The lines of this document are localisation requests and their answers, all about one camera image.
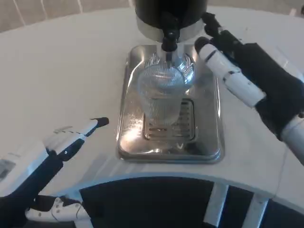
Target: metal tray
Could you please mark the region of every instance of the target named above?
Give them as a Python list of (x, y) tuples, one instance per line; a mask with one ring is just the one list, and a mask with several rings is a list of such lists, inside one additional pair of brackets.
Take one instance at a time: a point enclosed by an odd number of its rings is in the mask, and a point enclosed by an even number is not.
[(188, 78), (180, 119), (170, 127), (153, 126), (144, 116), (137, 93), (139, 73), (153, 53), (156, 45), (137, 46), (126, 62), (117, 135), (119, 156), (137, 162), (219, 162), (224, 155), (224, 137), (217, 79), (200, 61), (193, 45), (186, 45), (195, 74)]

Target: ribbed glass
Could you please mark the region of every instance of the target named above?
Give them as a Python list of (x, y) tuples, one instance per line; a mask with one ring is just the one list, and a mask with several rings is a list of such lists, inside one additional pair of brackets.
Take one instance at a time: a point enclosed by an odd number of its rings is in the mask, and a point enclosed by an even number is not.
[(171, 125), (178, 120), (184, 89), (184, 76), (174, 66), (152, 65), (140, 73), (137, 90), (142, 109), (152, 124)]

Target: white tabletop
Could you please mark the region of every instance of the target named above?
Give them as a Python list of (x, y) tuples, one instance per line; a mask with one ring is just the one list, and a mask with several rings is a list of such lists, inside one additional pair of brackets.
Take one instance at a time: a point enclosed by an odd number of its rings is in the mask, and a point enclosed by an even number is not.
[[(240, 36), (250, 31), (273, 41), (300, 66), (301, 19), (246, 9), (209, 7), (208, 11)], [(254, 110), (225, 89), (221, 89), (221, 105), (226, 148), (220, 163), (135, 164), (117, 158), (124, 64), (128, 52), (139, 44), (153, 42), (138, 31), (133, 9), (74, 15), (2, 33), (1, 153), (14, 150), (27, 137), (43, 138), (57, 127), (107, 116), (110, 124), (87, 139), (42, 194), (123, 178), (170, 175), (221, 181), (273, 197), (286, 146)]]

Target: floor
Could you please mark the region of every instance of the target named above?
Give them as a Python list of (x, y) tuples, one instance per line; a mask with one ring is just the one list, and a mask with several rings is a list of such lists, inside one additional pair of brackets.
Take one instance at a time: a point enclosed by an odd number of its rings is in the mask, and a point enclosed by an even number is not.
[[(81, 190), (100, 217), (94, 228), (206, 228), (202, 224), (213, 183), (151, 177), (114, 181)], [(230, 187), (219, 228), (241, 228), (253, 193)], [(269, 201), (261, 228), (300, 228), (304, 216)], [(73, 223), (29, 222), (24, 228), (75, 228)]]

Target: robotic hand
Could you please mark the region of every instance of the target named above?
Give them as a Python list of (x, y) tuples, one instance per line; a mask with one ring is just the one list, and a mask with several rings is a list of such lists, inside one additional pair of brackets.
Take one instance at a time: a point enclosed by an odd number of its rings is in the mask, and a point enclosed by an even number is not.
[(0, 224), (2, 228), (23, 226), (27, 221), (73, 221), (89, 219), (90, 209), (65, 197), (39, 196), (42, 189), (82, 147), (86, 137), (109, 123), (102, 117), (79, 129), (72, 126), (54, 131), (41, 141), (30, 141), (0, 159)]
[(294, 74), (296, 68), (283, 69), (257, 43), (242, 44), (214, 14), (204, 13), (202, 19), (212, 39), (196, 40), (199, 57), (231, 93), (256, 108), (268, 129), (304, 165), (304, 83)]

